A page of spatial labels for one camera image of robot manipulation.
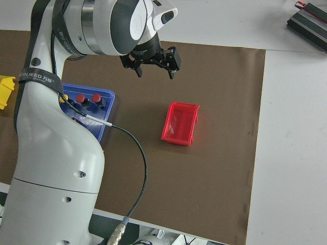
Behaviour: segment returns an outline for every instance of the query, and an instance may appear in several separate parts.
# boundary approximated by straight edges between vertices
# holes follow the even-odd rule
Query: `yellow plastic object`
[[[63,96],[66,98],[66,100],[68,100],[68,95],[67,94],[64,94]],[[62,99],[62,97],[59,98],[59,101],[61,103],[65,103],[65,101]]]
[[[14,90],[15,84],[13,82],[15,77],[0,75],[0,109],[3,110],[7,106],[7,101],[11,92]]]

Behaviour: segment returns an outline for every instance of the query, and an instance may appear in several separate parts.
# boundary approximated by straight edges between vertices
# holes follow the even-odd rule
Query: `red button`
[[[99,95],[98,93],[96,93],[96,94],[94,94],[94,95],[92,96],[92,101],[93,101],[94,103],[98,103],[100,100],[101,100],[101,95]]]
[[[79,94],[78,96],[76,96],[76,101],[77,101],[78,103],[83,103],[84,100],[85,100],[85,95],[83,95],[83,94]]]

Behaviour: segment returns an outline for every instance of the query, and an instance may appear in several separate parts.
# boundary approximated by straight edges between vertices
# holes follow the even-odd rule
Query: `yellow button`
[[[64,94],[63,96],[65,97],[66,100],[68,100],[68,95],[67,94]],[[62,97],[59,98],[59,101],[61,103],[65,103],[65,101],[62,99]]]

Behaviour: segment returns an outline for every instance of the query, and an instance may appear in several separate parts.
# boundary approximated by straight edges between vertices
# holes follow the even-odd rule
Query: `red plastic tray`
[[[169,143],[190,145],[194,124],[198,120],[199,105],[173,102],[168,109],[161,139]]]

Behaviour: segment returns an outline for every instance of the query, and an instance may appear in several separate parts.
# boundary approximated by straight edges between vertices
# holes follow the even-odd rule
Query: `blue plastic tray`
[[[93,87],[87,87],[87,86],[81,86],[81,85],[75,85],[75,84],[68,84],[63,83],[63,90],[64,93],[68,95],[68,98],[71,100],[74,100],[74,106],[91,116],[94,116],[96,118],[102,119],[104,121],[108,121],[110,111],[112,108],[112,104],[114,101],[114,92],[108,89],[102,89],[102,88],[93,88]],[[94,102],[92,102],[92,96],[94,94],[98,93],[101,95],[102,98],[106,101],[106,106],[104,108],[98,108]],[[91,106],[89,108],[83,107],[80,103],[76,102],[76,96],[79,94],[85,95],[86,98],[90,99]],[[79,115],[78,113],[74,112],[72,109],[69,108],[64,103],[60,103],[61,110],[70,118],[75,118],[80,122],[82,126],[87,128],[100,142],[103,131],[105,129],[105,125],[100,124],[98,122],[95,122],[93,120],[90,120],[86,117],[83,117]]]

